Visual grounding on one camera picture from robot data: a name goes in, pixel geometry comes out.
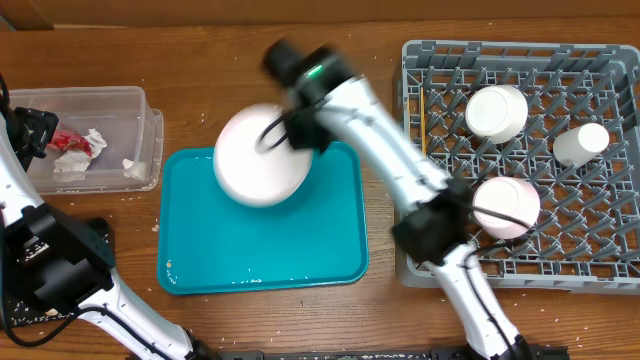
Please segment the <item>clear plastic bin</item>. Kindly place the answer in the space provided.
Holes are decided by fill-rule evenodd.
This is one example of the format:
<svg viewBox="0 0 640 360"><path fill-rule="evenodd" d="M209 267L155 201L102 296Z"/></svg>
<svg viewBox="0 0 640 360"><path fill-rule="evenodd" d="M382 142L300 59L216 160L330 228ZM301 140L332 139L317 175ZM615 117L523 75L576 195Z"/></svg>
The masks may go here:
<svg viewBox="0 0 640 360"><path fill-rule="evenodd" d="M84 172L55 172L61 153L46 149L46 157L34 159L28 177L41 194L149 191L160 174L164 118L151 108L144 90L136 86L20 89L10 92L13 107L54 113L58 130L87 135L95 128L107 147ZM147 162L144 181L124 176L123 159Z"/></svg>

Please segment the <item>red snack wrapper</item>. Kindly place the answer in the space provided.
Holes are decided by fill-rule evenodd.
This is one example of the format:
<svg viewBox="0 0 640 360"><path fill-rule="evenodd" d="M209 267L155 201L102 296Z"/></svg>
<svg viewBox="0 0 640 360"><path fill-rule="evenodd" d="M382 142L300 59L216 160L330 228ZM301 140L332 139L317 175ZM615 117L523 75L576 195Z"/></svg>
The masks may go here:
<svg viewBox="0 0 640 360"><path fill-rule="evenodd" d="M47 146L63 152L78 150L89 157L93 155L90 142L73 130L56 130Z"/></svg>

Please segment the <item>teal plastic tray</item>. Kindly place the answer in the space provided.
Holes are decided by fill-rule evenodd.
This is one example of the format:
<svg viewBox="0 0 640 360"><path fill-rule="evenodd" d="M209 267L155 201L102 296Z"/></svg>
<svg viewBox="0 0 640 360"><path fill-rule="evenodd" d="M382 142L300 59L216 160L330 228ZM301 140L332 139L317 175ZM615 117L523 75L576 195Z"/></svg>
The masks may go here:
<svg viewBox="0 0 640 360"><path fill-rule="evenodd" d="M335 142L299 189L267 208L218 185L211 148L165 163L157 279L173 295L278 290L358 281L369 264L360 160Z"/></svg>

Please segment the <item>white cup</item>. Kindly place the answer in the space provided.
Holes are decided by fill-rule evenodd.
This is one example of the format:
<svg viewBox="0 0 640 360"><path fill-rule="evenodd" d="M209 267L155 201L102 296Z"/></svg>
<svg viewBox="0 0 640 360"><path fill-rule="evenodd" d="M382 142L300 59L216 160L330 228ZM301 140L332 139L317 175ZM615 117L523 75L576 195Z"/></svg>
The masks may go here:
<svg viewBox="0 0 640 360"><path fill-rule="evenodd" d="M588 123L560 134L553 143L553 154L562 165L580 167L609 145L609 134L600 124Z"/></svg>

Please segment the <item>large white plate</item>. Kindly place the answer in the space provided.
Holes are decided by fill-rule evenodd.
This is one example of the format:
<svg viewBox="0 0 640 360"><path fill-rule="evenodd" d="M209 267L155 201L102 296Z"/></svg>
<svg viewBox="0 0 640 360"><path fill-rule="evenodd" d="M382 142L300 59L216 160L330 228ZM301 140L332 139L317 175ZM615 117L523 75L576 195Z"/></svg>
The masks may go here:
<svg viewBox="0 0 640 360"><path fill-rule="evenodd" d="M306 179L313 152L295 150L276 121L283 109L254 104L236 113L214 147L213 167L222 190L250 207L269 207L291 197Z"/></svg>

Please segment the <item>black waste tray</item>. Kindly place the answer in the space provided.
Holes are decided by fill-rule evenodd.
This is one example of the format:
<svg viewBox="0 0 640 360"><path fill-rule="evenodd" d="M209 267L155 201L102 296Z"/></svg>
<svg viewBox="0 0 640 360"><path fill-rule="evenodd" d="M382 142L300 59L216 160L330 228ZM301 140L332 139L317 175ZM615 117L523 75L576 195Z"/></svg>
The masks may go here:
<svg viewBox="0 0 640 360"><path fill-rule="evenodd" d="M67 318L100 289L112 287L113 231L106 220L72 220L10 234L3 294L13 326Z"/></svg>

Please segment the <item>white bowl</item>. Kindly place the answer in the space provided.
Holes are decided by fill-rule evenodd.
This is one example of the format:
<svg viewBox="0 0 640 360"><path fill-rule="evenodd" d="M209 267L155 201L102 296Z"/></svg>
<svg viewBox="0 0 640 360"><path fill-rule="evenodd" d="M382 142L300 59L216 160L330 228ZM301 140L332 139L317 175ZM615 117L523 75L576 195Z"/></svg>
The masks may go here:
<svg viewBox="0 0 640 360"><path fill-rule="evenodd" d="M523 93L510 85L493 85L480 89L469 99L465 121L469 130L494 144L517 136L524 128L528 106Z"/></svg>

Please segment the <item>small white tissue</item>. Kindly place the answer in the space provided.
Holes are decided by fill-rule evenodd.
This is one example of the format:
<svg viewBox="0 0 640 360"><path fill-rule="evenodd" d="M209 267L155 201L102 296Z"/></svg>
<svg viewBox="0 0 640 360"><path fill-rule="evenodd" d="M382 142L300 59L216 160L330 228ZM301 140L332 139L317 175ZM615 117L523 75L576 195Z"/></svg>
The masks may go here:
<svg viewBox="0 0 640 360"><path fill-rule="evenodd" d="M149 164L147 162L123 159L124 176L139 181L144 181L149 175Z"/></svg>

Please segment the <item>large white tissue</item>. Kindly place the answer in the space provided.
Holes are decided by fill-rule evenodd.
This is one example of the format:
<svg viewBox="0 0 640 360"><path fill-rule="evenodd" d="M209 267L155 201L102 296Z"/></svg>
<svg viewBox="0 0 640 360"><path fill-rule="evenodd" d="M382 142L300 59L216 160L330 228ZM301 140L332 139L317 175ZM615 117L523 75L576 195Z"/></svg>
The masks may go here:
<svg viewBox="0 0 640 360"><path fill-rule="evenodd" d="M89 129L87 135L81 136L90 142L93 155L89 157L78 150L69 150L66 152L57 150L61 153L61 156L54 161L55 172L84 172L88 169L92 160L97 158L102 150L107 147L106 140L95 128Z"/></svg>

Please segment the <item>grey dishwasher rack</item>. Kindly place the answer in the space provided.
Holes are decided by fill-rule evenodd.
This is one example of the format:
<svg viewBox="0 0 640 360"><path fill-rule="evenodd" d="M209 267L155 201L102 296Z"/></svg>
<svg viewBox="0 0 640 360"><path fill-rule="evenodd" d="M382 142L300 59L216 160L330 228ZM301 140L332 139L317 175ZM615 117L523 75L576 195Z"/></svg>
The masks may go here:
<svg viewBox="0 0 640 360"><path fill-rule="evenodd" d="M526 98L523 131L503 144L467 128L478 90L510 85ZM639 291L639 52L629 45L410 40L401 53L396 115L421 150L420 86L427 155L472 185L497 176L530 182L541 199L520 246L490 248L481 264L497 288L635 295ZM409 121L407 99L415 98ZM586 164L553 154L562 133L588 123L609 134Z"/></svg>

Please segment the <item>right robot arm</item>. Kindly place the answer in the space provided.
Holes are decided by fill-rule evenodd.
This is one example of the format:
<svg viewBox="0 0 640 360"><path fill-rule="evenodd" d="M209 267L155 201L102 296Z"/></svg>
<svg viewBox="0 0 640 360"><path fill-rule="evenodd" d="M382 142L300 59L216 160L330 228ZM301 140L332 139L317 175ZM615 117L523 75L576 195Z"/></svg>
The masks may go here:
<svg viewBox="0 0 640 360"><path fill-rule="evenodd" d="M292 107L277 119L295 150L349 144L387 186L399 221L395 243L428 266L458 314L472 359L531 359L533 353L505 315L478 262L467 225L472 191L412 145L368 80L322 46L301 55L286 40L268 48L263 66L287 91Z"/></svg>

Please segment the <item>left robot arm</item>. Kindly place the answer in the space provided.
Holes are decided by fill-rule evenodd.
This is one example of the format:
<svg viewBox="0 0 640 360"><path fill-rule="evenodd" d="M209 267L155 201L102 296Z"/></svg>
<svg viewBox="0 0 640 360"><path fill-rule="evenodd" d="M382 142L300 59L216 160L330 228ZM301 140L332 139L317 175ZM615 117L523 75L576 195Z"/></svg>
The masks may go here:
<svg viewBox="0 0 640 360"><path fill-rule="evenodd" d="M55 114L11 108L1 90L1 293L40 311L87 321L140 359L208 359L209 350L167 321L121 279L102 218L81 221L48 205L27 170L42 158Z"/></svg>

